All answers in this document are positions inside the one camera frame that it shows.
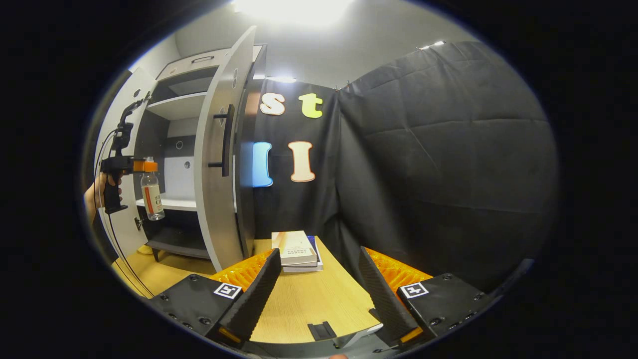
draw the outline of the door handle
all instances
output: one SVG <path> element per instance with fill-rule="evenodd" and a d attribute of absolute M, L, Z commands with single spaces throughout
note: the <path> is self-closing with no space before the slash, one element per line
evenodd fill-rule
<path fill-rule="evenodd" d="M 225 118 L 226 127 L 224 127 L 223 147 L 221 150 L 221 162 L 209 162 L 208 167 L 221 167 L 221 176 L 228 177 L 230 167 L 230 135 L 233 130 L 233 117 L 235 114 L 235 106 L 231 103 L 228 105 L 228 111 L 225 114 L 213 115 L 212 118 Z"/>
<path fill-rule="evenodd" d="M 211 60 L 212 60 L 212 59 L 214 59 L 214 58 L 215 58 L 215 56 L 213 56 L 213 55 L 211 55 L 211 56 L 204 56 L 204 57 L 198 57 L 198 58 L 196 58 L 196 59 L 192 60 L 192 61 L 191 61 L 191 64 L 194 64 L 195 62 L 199 62 L 200 60 L 203 60 L 203 59 L 211 59 Z"/>

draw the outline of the cabinet drawer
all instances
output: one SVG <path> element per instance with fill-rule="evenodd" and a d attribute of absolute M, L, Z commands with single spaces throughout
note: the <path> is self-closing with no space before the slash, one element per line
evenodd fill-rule
<path fill-rule="evenodd" d="M 158 76 L 157 81 L 162 81 L 169 77 L 181 75 L 202 68 L 219 66 L 223 61 L 224 54 L 226 54 L 229 50 L 230 49 L 214 50 L 174 61 L 168 64 L 166 68 L 164 68 L 164 70 Z"/>

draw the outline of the wooden table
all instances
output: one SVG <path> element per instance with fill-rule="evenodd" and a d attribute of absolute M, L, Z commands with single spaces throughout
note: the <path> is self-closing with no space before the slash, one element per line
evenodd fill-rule
<path fill-rule="evenodd" d="M 284 273 L 277 279 L 250 340 L 269 343 L 313 342 L 308 324 L 327 321 L 340 337 L 379 324 L 369 312 L 370 295 L 339 264 L 319 237 L 323 271 Z M 271 240 L 255 240 L 253 254 L 271 249 Z"/>

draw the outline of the stack of books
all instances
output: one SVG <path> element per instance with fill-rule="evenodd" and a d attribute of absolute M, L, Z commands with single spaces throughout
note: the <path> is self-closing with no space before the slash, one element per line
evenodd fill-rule
<path fill-rule="evenodd" d="M 315 236 L 304 231 L 273 232 L 272 248 L 279 248 L 281 267 L 285 273 L 323 270 Z"/>

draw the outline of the bottle label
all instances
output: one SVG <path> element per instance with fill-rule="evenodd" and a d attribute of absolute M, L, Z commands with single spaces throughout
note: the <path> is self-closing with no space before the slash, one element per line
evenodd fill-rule
<path fill-rule="evenodd" d="M 163 211 L 160 199 L 160 186 L 143 186 L 144 206 L 146 211 L 150 214 L 159 213 Z"/>

